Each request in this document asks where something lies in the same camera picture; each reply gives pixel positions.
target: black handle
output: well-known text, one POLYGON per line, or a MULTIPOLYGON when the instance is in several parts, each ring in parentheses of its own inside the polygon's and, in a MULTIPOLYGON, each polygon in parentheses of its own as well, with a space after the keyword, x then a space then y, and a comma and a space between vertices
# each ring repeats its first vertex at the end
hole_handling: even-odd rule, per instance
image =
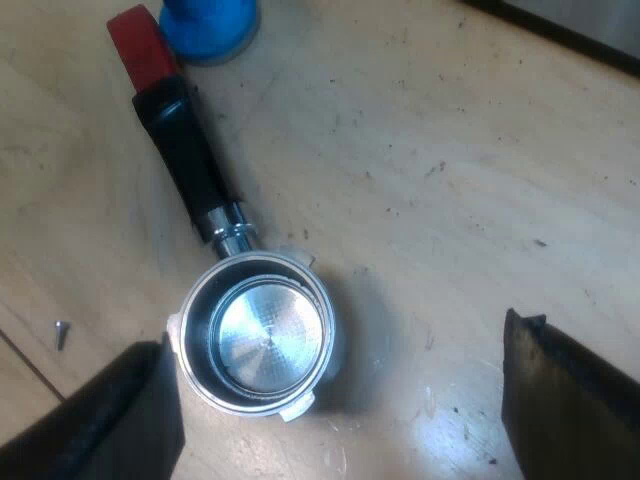
POLYGON ((209 143, 179 75, 165 77, 133 97, 144 128, 160 151, 191 221, 208 243, 213 229, 208 214, 229 203, 229 194, 209 143))

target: scratch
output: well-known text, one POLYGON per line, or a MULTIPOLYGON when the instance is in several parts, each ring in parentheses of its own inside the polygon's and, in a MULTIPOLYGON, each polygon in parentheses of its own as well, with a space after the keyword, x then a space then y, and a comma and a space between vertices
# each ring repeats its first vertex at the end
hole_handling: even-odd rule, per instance
POLYGON ((347 476, 347 454, 342 447, 342 468, 338 468, 338 473, 345 478, 347 476))
POLYGON ((496 372, 498 372, 500 375, 502 375, 502 370, 499 369, 498 367, 496 367, 493 363, 491 362, 487 362, 486 360, 483 360, 482 358, 478 359, 480 363, 482 363, 483 365, 486 365, 487 367, 495 370, 496 372))
POLYGON ((425 388, 425 393, 427 394, 427 400, 425 402, 425 412, 429 418, 433 418, 436 414, 436 398, 431 390, 431 387, 425 388))

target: black plastic part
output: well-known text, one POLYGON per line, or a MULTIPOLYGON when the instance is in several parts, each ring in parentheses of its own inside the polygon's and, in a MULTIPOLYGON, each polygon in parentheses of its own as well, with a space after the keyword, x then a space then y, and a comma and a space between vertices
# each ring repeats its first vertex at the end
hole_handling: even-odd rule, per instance
POLYGON ((205 243, 213 237, 207 214, 228 203, 229 194, 179 75, 163 78, 133 97, 144 128, 162 155, 205 243))
POLYGON ((168 480, 184 446, 175 357, 135 343, 0 448, 0 478, 168 480))

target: wood grain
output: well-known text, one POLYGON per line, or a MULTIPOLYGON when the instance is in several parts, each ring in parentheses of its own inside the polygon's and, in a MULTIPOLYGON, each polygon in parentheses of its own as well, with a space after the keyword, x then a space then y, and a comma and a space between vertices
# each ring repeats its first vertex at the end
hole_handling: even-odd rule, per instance
MULTIPOLYGON (((215 262, 104 28, 128 6, 11 0, 0 19, 0 327, 65 394, 159 338, 215 262)), ((453 0, 262 7, 247 50, 187 74, 264 245, 316 255, 352 355, 287 425, 219 414, 180 377, 175 477, 518 478, 508 307, 640 380, 638 80, 453 0)))

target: blue object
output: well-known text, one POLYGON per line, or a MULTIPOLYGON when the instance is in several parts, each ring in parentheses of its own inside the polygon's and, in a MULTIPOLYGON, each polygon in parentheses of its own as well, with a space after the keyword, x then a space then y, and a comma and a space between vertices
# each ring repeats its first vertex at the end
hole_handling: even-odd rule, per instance
POLYGON ((187 61, 215 63, 246 46, 258 24, 256 0, 164 0, 160 28, 187 61))

